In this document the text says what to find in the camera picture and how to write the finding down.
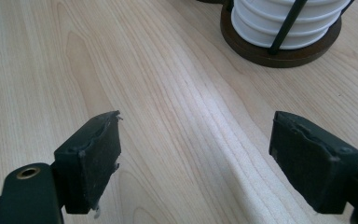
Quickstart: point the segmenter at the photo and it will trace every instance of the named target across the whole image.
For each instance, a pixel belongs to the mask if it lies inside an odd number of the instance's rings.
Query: dark brown round base
[[[222,0],[202,0],[202,2],[218,3]],[[227,43],[241,57],[260,65],[275,68],[296,67],[310,63],[321,57],[337,40],[341,31],[341,18],[334,23],[319,41],[302,49],[280,49],[276,55],[268,53],[268,49],[260,48],[242,39],[231,23],[231,12],[227,10],[227,0],[222,8],[220,29]]]

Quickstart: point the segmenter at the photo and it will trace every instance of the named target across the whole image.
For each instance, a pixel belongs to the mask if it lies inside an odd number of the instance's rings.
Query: dark object
[[[358,150],[300,116],[277,111],[269,154],[312,208],[341,214],[346,202],[358,223]]]
[[[310,63],[324,55],[337,40],[341,31],[341,17],[330,26],[327,33],[317,42],[302,49],[280,49],[273,55],[269,49],[250,44],[238,35],[231,23],[233,0],[199,0],[206,3],[223,4],[220,29],[223,38],[242,58],[267,67],[289,68]]]
[[[286,38],[287,34],[289,34],[290,29],[292,29],[293,24],[295,23],[298,14],[300,14],[302,8],[307,3],[307,0],[296,0],[289,13],[287,14],[286,19],[284,20],[281,29],[278,34],[275,36],[274,42],[271,45],[271,48],[268,49],[268,53],[275,55],[278,53],[283,40]]]
[[[0,223],[63,223],[69,214],[98,208],[121,153],[119,112],[90,119],[55,152],[55,162],[35,163],[10,173],[0,197]]]

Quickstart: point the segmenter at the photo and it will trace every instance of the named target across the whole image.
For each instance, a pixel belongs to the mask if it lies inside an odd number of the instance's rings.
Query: wood grain surface
[[[120,169],[102,214],[65,223],[347,223],[315,213],[270,157],[276,110],[358,148],[358,1],[298,68],[245,61],[196,0],[0,1],[0,193],[52,163],[88,119],[120,110]]]

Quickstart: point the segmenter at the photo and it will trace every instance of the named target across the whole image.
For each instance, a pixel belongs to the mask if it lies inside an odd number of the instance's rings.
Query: screw hole
[[[34,177],[37,174],[39,174],[39,172],[40,172],[39,167],[29,167],[29,168],[26,168],[26,169],[20,171],[17,174],[17,178],[18,179],[29,179],[29,178]]]

